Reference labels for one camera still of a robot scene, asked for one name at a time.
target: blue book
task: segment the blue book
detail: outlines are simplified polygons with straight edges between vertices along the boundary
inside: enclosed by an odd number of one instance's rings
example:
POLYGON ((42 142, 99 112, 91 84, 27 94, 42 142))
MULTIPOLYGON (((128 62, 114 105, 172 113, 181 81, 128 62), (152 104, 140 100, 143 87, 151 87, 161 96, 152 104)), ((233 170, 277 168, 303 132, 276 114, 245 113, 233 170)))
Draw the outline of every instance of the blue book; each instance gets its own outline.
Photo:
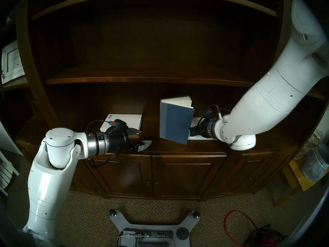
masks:
POLYGON ((160 101, 160 138, 187 144, 194 109, 189 96, 160 101))

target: carpet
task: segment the carpet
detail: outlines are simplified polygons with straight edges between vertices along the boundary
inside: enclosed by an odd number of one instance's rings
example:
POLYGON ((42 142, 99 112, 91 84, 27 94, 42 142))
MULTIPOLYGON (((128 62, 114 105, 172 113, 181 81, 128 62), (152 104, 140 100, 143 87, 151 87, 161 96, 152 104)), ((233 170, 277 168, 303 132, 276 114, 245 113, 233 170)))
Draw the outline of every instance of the carpet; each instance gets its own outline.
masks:
MULTIPOLYGON (((7 151, 4 151, 4 154, 8 159, 11 158, 20 172, 8 188, 7 213, 14 223, 22 228, 28 219, 27 179, 31 165, 22 156, 13 156, 7 151)), ((179 224, 190 211, 196 210, 200 212, 201 219, 190 234, 192 247, 236 246, 223 227, 224 218, 229 211, 241 210, 247 213, 257 226, 271 224, 272 229, 289 235, 312 205, 310 200, 321 191, 321 186, 316 184, 312 189, 298 193, 275 208, 273 202, 277 202, 289 191, 290 186, 283 174, 275 177, 254 195, 230 196, 205 202, 103 199, 69 191, 58 214, 56 236, 60 243, 72 247, 115 247, 119 232, 109 218, 109 210, 112 208, 119 209, 130 223, 158 225, 179 224)), ((233 213, 227 220, 227 229, 236 241, 243 243, 253 227, 242 214, 233 213)))

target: wooden side table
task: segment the wooden side table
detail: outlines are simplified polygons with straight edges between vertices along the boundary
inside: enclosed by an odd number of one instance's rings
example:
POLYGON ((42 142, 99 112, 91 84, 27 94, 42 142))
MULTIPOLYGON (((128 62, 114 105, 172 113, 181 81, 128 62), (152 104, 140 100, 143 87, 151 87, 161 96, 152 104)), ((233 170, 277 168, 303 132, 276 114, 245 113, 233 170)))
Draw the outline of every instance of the wooden side table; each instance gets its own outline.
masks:
POLYGON ((283 204, 285 201, 287 201, 289 198, 293 197, 295 194, 297 194, 299 191, 305 191, 312 187, 316 182, 309 182, 303 172, 302 172, 302 165, 304 164, 304 161, 306 159, 306 156, 302 157, 300 160, 291 160, 290 163, 285 166, 282 170, 285 177, 287 178, 289 185, 291 187, 291 191, 289 194, 287 194, 284 198, 282 198, 279 202, 277 202, 274 206, 277 207, 281 204, 283 204))

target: gray container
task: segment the gray container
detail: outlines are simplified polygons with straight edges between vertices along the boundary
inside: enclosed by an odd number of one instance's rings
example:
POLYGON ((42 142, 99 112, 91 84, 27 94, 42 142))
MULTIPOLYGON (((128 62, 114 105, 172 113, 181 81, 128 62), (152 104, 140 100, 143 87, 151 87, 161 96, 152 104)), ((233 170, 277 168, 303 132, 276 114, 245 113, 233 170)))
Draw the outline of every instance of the gray container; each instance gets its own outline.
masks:
POLYGON ((306 157, 302 166, 305 178, 309 182, 316 182, 327 171, 329 167, 329 148, 323 143, 319 143, 306 157))

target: framed certificate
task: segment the framed certificate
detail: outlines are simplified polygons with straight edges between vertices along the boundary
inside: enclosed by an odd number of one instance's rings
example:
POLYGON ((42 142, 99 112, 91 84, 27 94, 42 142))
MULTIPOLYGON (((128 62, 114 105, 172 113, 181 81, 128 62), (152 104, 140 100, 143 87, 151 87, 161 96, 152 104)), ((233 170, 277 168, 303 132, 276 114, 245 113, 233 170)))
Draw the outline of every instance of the framed certificate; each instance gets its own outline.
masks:
POLYGON ((18 52, 17 41, 10 43, 2 49, 1 66, 5 77, 1 80, 3 84, 25 74, 18 52))

